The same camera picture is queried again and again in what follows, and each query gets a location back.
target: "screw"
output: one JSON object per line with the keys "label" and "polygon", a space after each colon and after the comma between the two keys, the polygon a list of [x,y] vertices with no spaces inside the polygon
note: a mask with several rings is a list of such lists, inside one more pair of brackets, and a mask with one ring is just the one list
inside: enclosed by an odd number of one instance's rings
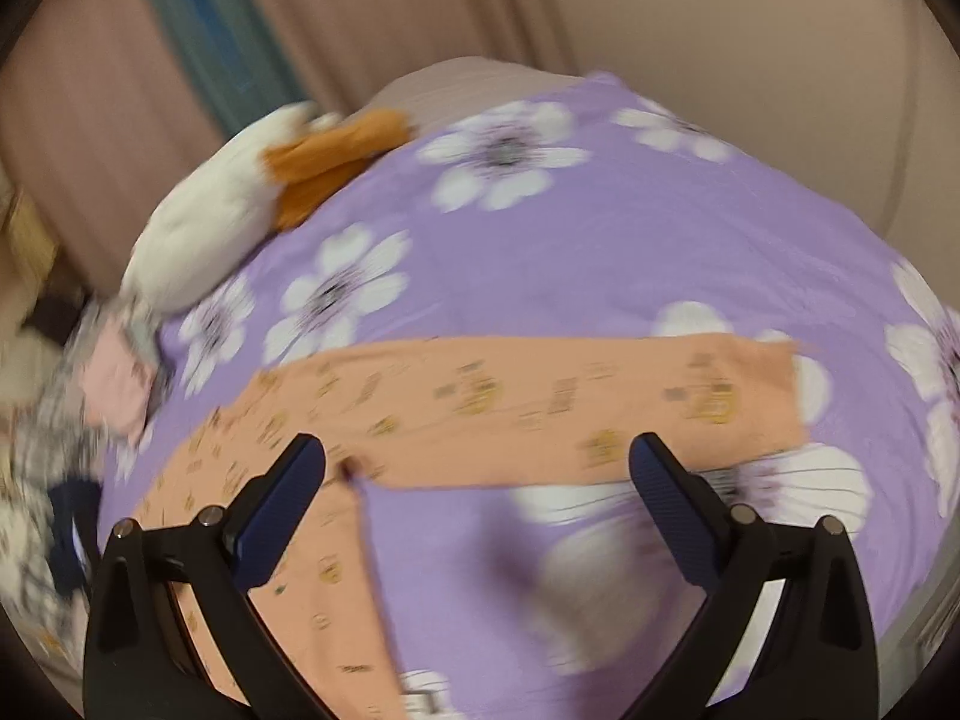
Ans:
{"label": "screw", "polygon": [[113,534],[117,538],[126,538],[133,533],[134,528],[136,528],[135,520],[129,518],[121,519],[116,525],[114,525]]}
{"label": "screw", "polygon": [[757,513],[745,503],[738,503],[731,507],[730,516],[738,525],[752,525],[757,522]]}
{"label": "screw", "polygon": [[200,525],[203,525],[205,528],[216,525],[223,518],[224,508],[222,506],[208,506],[205,509],[201,509],[200,513],[197,514]]}
{"label": "screw", "polygon": [[821,521],[824,523],[824,529],[831,536],[840,536],[844,531],[843,523],[832,514],[828,514]]}

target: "pink curtain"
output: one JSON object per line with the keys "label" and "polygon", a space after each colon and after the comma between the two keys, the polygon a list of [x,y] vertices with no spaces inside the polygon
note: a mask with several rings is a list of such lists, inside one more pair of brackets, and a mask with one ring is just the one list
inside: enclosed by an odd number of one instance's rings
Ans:
{"label": "pink curtain", "polygon": [[575,71],[550,0],[256,1],[329,110],[356,110],[397,77],[456,56]]}
{"label": "pink curtain", "polygon": [[0,70],[0,159],[104,293],[222,142],[147,0],[44,0]]}

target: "blue gripper pad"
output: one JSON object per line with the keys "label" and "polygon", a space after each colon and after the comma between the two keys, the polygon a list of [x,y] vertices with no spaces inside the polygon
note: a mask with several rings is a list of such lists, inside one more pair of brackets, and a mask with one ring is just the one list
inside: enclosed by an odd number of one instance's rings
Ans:
{"label": "blue gripper pad", "polygon": [[325,471],[323,445],[315,437],[301,434],[266,474],[244,486],[229,512],[229,520],[240,520],[240,530],[229,539],[237,589],[246,592],[270,581],[320,489]]}
{"label": "blue gripper pad", "polygon": [[[631,443],[630,479],[683,579],[707,592],[714,590],[720,581],[720,550],[727,534],[726,507],[720,499],[702,480],[688,474],[654,434],[637,436]],[[698,484],[703,485],[704,494],[696,488]]]}

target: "blue curtain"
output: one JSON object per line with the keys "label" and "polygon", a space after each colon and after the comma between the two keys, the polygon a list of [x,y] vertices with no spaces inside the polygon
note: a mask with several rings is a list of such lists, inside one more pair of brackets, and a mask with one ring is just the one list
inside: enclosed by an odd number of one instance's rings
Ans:
{"label": "blue curtain", "polygon": [[307,100],[253,0],[151,0],[194,90],[227,137]]}

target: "floral bedsheet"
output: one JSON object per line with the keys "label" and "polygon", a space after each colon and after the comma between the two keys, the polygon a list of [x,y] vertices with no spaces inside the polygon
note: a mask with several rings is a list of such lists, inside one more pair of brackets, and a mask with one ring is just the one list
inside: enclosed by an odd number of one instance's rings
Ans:
{"label": "floral bedsheet", "polygon": [[[882,634],[956,506],[958,327],[851,212],[599,74],[393,152],[167,322],[174,388],[107,457],[101,538],[263,367],[388,338],[788,335],[811,443],[717,482],[770,520],[840,517]],[[434,695],[414,717],[613,720],[702,600],[628,485],[367,495],[402,679]]]}

